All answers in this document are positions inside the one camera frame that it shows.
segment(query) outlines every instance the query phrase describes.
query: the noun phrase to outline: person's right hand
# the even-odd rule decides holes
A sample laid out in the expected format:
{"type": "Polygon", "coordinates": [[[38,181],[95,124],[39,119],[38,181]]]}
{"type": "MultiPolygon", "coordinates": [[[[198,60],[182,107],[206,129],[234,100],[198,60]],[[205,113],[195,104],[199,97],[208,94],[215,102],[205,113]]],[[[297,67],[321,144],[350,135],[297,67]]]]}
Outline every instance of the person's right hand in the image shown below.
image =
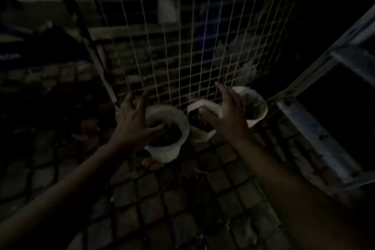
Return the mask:
{"type": "Polygon", "coordinates": [[[199,108],[203,120],[214,129],[232,146],[236,146],[243,139],[249,139],[249,128],[240,96],[233,89],[215,82],[223,96],[223,117],[220,119],[205,108],[199,108]]]}

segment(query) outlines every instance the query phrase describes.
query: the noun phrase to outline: white pot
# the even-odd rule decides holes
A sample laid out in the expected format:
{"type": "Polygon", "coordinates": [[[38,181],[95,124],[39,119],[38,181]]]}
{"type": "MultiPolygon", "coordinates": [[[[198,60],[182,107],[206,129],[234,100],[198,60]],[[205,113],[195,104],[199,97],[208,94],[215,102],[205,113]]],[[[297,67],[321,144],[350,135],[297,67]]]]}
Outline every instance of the white pot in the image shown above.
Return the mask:
{"type": "MultiPolygon", "coordinates": [[[[193,104],[190,104],[189,106],[187,106],[187,108],[186,108],[187,114],[189,115],[189,113],[191,111],[199,109],[200,107],[206,108],[207,110],[216,113],[219,118],[223,117],[223,110],[222,110],[221,106],[218,105],[218,104],[215,104],[211,101],[208,101],[206,99],[198,100],[198,101],[194,102],[193,104]]],[[[213,135],[216,133],[216,130],[214,130],[214,129],[211,130],[210,132],[206,132],[206,131],[201,130],[201,129],[193,126],[193,125],[190,125],[190,129],[191,129],[191,132],[192,132],[192,141],[194,141],[194,142],[206,142],[210,138],[212,138],[213,135]]]]}
{"type": "Polygon", "coordinates": [[[255,90],[253,90],[249,87],[245,87],[245,86],[233,86],[232,89],[235,92],[237,92],[240,95],[240,97],[244,96],[244,95],[247,95],[251,99],[251,102],[253,104],[261,103],[260,105],[256,106],[257,109],[258,109],[257,118],[246,120],[249,128],[251,128],[257,122],[259,122],[260,120],[265,118],[265,116],[267,115],[267,112],[268,112],[267,102],[264,101],[263,97],[260,96],[260,94],[257,91],[255,91],[255,90]]]}
{"type": "Polygon", "coordinates": [[[146,121],[173,123],[180,128],[182,136],[177,142],[169,146],[155,147],[147,145],[144,148],[155,161],[168,163],[176,159],[190,131],[189,121],[184,112],[171,105],[156,104],[146,108],[146,121]]]}

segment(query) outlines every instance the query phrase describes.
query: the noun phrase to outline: finger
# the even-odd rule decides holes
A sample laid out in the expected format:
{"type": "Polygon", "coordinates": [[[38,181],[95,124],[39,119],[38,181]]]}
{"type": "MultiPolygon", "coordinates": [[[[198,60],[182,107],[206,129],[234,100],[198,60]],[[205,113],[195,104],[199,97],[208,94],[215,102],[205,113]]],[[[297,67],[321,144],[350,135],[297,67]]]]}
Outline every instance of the finger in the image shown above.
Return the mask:
{"type": "Polygon", "coordinates": [[[146,90],[146,91],[143,92],[143,94],[139,98],[139,100],[137,102],[137,106],[135,108],[137,111],[145,113],[146,106],[147,106],[148,95],[150,94],[150,92],[151,92],[150,90],[146,90]]]}
{"type": "Polygon", "coordinates": [[[221,95],[223,96],[223,102],[229,102],[232,101],[232,96],[227,87],[225,87],[223,84],[219,82],[215,82],[215,85],[218,87],[218,89],[221,92],[221,95]]]}
{"type": "Polygon", "coordinates": [[[126,95],[124,101],[121,104],[121,109],[122,110],[134,110],[134,105],[133,105],[133,93],[129,92],[128,95],[126,95]]]}
{"type": "Polygon", "coordinates": [[[219,118],[217,116],[213,115],[205,108],[199,108],[199,113],[202,115],[203,120],[212,125],[214,129],[218,127],[219,118]]]}
{"type": "Polygon", "coordinates": [[[236,104],[236,106],[241,107],[241,97],[240,97],[240,95],[236,91],[234,91],[232,88],[229,88],[228,90],[231,92],[233,101],[236,104]]]}
{"type": "Polygon", "coordinates": [[[158,125],[157,127],[148,128],[148,136],[150,137],[150,140],[153,140],[154,138],[157,138],[158,136],[164,134],[168,130],[169,126],[169,124],[163,123],[158,125]]]}

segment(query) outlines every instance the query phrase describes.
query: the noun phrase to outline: metal grid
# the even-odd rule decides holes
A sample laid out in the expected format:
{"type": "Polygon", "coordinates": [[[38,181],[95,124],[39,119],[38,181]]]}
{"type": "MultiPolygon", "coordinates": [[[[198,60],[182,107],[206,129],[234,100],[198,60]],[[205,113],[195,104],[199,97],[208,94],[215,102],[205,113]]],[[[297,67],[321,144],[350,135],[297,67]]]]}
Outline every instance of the metal grid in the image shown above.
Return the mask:
{"type": "Polygon", "coordinates": [[[177,0],[178,23],[162,24],[148,20],[157,12],[147,10],[145,0],[139,0],[141,11],[134,11],[120,1],[126,25],[111,26],[108,14],[112,13],[98,0],[97,9],[109,34],[93,39],[104,49],[106,78],[119,102],[129,91],[148,89],[152,91],[151,101],[185,110],[200,98],[220,101],[215,81],[228,86],[250,85],[268,73],[278,60],[279,44],[287,39],[287,27],[296,1],[207,0],[201,3],[192,0],[189,5],[181,5],[181,0],[177,0]],[[250,12],[246,12],[246,5],[250,5],[250,12]],[[230,17],[221,16],[225,6],[232,8],[230,17]],[[234,13],[235,6],[242,7],[241,14],[234,13]],[[209,14],[202,17],[198,11],[204,8],[219,8],[218,19],[208,20],[209,14]],[[183,14],[191,14],[190,22],[182,20],[183,14]],[[130,17],[139,17],[143,22],[133,25],[130,17]],[[223,22],[229,22],[228,29],[219,32],[223,22]],[[217,23],[215,32],[206,32],[208,25],[217,23]],[[196,30],[202,26],[204,34],[198,36],[196,30]],[[221,47],[219,39],[225,40],[221,47]],[[199,41],[203,49],[197,49],[199,41]],[[214,41],[215,45],[205,49],[209,41],[214,41]],[[237,51],[228,51],[232,45],[237,46],[237,51]],[[213,57],[204,59],[205,53],[213,57]]]}

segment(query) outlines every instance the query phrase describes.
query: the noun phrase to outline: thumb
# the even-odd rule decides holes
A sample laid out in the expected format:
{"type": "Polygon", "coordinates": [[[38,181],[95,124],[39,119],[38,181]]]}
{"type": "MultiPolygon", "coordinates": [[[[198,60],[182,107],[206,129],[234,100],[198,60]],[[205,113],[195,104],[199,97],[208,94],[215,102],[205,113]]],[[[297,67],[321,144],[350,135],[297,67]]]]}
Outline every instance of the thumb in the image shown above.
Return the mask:
{"type": "Polygon", "coordinates": [[[163,123],[154,128],[148,128],[148,135],[154,139],[164,134],[169,128],[169,124],[163,123]]]}
{"type": "Polygon", "coordinates": [[[203,120],[212,125],[214,129],[218,127],[219,118],[217,116],[213,115],[205,108],[199,108],[199,113],[202,115],[203,120]]]}

